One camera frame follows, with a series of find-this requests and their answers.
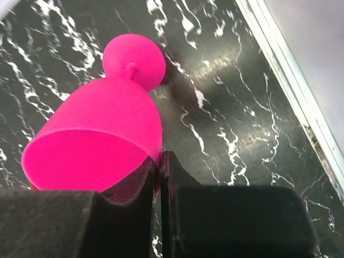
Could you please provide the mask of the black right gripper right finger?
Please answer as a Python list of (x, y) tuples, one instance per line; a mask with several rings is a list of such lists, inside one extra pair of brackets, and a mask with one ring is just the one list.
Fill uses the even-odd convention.
[(317, 236), (294, 190), (202, 185), (172, 151), (160, 175), (164, 257), (314, 257)]

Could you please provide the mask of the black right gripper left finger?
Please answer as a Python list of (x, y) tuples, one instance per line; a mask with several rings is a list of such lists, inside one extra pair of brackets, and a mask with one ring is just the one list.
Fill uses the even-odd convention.
[(147, 158), (103, 192), (1, 191), (1, 257), (148, 257), (159, 170)]

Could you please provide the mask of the pink plastic wine glass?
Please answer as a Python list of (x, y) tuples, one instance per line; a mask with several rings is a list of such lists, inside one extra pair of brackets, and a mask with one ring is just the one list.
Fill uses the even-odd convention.
[(34, 194), (94, 191), (117, 205), (138, 197), (158, 167), (162, 122), (149, 95), (166, 63), (159, 47), (138, 34), (106, 46), (105, 76), (75, 90), (25, 147), (21, 166)]

